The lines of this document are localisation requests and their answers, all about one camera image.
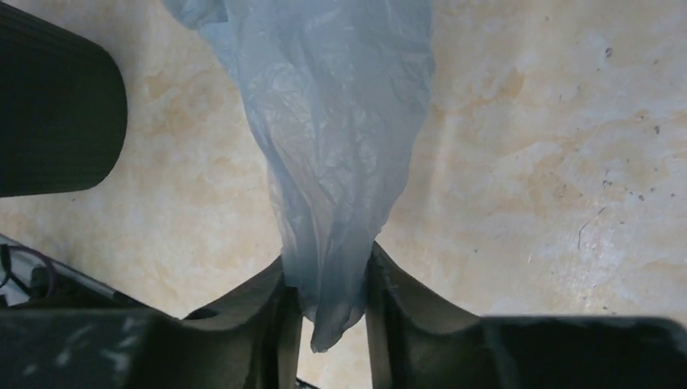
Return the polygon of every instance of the dark scratch mark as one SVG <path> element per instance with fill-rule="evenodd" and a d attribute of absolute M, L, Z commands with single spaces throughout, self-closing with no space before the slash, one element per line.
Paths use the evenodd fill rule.
<path fill-rule="evenodd" d="M 580 250 L 580 243 L 582 243 L 582 231 L 585 229 L 585 227 L 586 227 L 588 224 L 590 224 L 594 219 L 596 219 L 596 217 L 598 217 L 599 215 L 601 215 L 601 212 L 603 212 L 605 209 L 606 209 L 606 207 L 601 208 L 601 210 L 599 210 L 599 211 L 596 213 L 596 215 L 594 215 L 594 217 L 592 217 L 591 219 L 589 219 L 589 221 L 586 222 L 586 223 L 580 228 L 580 230 L 578 231 L 578 250 Z"/>

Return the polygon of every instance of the black object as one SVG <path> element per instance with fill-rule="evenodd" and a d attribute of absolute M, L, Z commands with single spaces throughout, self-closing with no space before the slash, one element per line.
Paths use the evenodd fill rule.
<path fill-rule="evenodd" d="M 97 185 L 126 115 L 122 76 L 99 45 L 0 2 L 0 197 Z"/>
<path fill-rule="evenodd" d="M 687 335 L 667 320 L 479 318 L 377 245 L 368 290 L 375 389 L 687 387 Z M 88 300 L 0 310 L 3 387 L 309 387 L 296 379 L 301 314 L 279 259 L 183 321 L 136 301 Z"/>

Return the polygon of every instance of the beige floor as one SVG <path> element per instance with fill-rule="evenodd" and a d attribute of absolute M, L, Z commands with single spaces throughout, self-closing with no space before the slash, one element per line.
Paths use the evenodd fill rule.
<path fill-rule="evenodd" d="M 8 2 L 114 56 L 130 126 L 103 184 L 2 199 L 0 232 L 175 315 L 278 254 L 265 162 L 200 38 L 156 0 Z M 436 0 L 435 25 L 392 257 L 478 314 L 687 323 L 687 3 Z M 369 387 L 364 326 L 318 356 L 307 331 L 302 377 Z"/>

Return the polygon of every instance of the blue plastic bag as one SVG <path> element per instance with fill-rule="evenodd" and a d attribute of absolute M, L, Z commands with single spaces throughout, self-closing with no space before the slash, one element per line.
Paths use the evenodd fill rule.
<path fill-rule="evenodd" d="M 427 114 L 430 0 L 164 0 L 238 85 L 270 166 L 287 284 L 324 352 L 365 311 L 374 238 Z"/>

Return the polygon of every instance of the dark green bin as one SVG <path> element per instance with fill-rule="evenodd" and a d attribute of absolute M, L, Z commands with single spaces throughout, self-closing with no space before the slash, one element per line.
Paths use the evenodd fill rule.
<path fill-rule="evenodd" d="M 122 150 L 126 115 L 107 52 L 0 2 L 0 197 L 102 182 Z"/>

